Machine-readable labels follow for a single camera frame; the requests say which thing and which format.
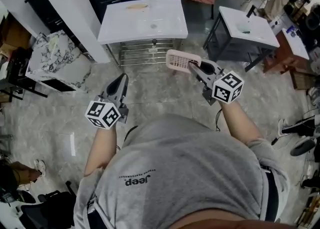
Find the sneaker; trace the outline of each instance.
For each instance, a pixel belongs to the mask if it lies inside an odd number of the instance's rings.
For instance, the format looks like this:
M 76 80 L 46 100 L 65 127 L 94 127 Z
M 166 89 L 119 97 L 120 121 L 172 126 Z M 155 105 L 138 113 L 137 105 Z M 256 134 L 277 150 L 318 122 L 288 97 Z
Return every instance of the sneaker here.
M 287 125 L 287 124 L 286 124 L 285 119 L 280 119 L 280 120 L 278 121 L 278 136 L 279 136 L 279 137 L 283 137 L 283 136 L 288 135 L 288 134 L 283 134 L 283 133 L 282 133 L 282 129 L 283 129 L 284 126 L 286 126 L 286 125 Z
M 264 8 L 258 8 L 257 12 L 259 13 L 260 17 L 264 17 L 266 15 L 266 12 L 265 12 Z
M 46 164 L 42 159 L 34 160 L 34 168 L 41 172 L 41 177 L 46 176 Z

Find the gray t-shirt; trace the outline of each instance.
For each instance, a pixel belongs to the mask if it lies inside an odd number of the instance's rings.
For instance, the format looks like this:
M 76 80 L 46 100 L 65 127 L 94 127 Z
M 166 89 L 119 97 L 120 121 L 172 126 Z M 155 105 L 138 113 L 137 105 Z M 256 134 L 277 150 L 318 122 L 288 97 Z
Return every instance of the gray t-shirt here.
M 165 229 L 205 209 L 258 220 L 268 192 L 261 166 L 273 171 L 278 216 L 288 198 L 288 176 L 264 139 L 248 148 L 194 120 L 166 114 L 133 130 L 124 146 L 104 171 L 81 180 L 76 228 L 89 228 L 87 204 L 92 199 L 108 229 Z

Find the pink basket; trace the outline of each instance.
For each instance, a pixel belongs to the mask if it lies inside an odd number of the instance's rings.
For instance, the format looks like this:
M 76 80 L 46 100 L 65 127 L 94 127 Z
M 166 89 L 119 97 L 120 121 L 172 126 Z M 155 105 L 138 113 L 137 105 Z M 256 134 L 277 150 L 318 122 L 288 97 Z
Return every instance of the pink basket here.
M 168 68 L 190 74 L 191 72 L 188 69 L 189 62 L 200 66 L 201 57 L 175 49 L 169 49 L 165 56 L 165 63 Z

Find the wire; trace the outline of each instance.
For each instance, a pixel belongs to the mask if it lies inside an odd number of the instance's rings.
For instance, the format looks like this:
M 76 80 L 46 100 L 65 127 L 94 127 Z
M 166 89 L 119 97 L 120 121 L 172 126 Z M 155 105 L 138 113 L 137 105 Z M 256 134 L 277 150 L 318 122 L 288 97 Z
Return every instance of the wire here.
M 280 148 L 277 148 L 277 149 L 274 148 L 274 150 L 280 150 L 280 149 L 282 149 L 282 148 L 287 147 L 287 145 L 289 144 L 289 142 L 291 141 L 291 139 L 294 137 L 293 133 L 289 133 L 289 134 L 287 134 L 287 135 L 282 135 L 282 136 L 277 137 L 277 139 L 280 139 L 280 138 L 286 137 L 286 136 L 288 136 L 288 135 L 291 135 L 291 138 L 289 139 L 289 141 L 286 142 L 286 144 L 285 144 L 284 146 L 282 146 L 282 147 L 280 147 Z
M 20 185 L 20 186 L 18 187 L 18 189 L 19 189 L 20 187 L 24 187 L 24 190 L 30 191 L 30 189 L 31 189 L 31 182 L 30 182 L 30 183 L 25 183 L 25 184 L 23 184 L 23 185 Z
M 222 112 L 222 109 L 220 109 L 217 113 L 216 113 L 216 116 L 215 116 L 215 131 L 218 131 L 220 132 L 220 128 L 218 127 L 218 120 L 219 120 L 219 117 L 220 117 L 220 114 Z
M 302 116 L 301 116 L 301 124 L 304 125 L 304 126 L 306 126 L 306 127 L 309 128 L 309 129 L 315 130 L 316 127 L 309 127 L 308 125 L 304 124 L 304 115 L 305 115 L 306 113 L 309 113 L 309 112 L 314 111 L 314 110 L 317 110 L 317 109 L 318 109 L 318 108 L 316 107 L 316 108 L 314 108 L 314 109 L 312 109 L 312 110 L 309 110 L 309 111 L 306 111 L 304 114 L 302 114 Z

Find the jeep logo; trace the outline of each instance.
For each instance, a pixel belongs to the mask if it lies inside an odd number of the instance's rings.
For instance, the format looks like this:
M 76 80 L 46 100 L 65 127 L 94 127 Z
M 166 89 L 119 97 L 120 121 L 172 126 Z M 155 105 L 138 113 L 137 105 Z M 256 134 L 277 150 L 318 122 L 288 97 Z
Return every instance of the jeep logo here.
M 139 178 L 139 179 L 128 179 L 125 181 L 125 185 L 128 187 L 128 186 L 131 186 L 131 185 L 138 185 L 138 184 L 144 184 L 144 183 L 148 183 L 148 178 L 150 178 L 151 176 L 150 175 L 147 175 L 146 177 L 142 177 L 142 178 Z

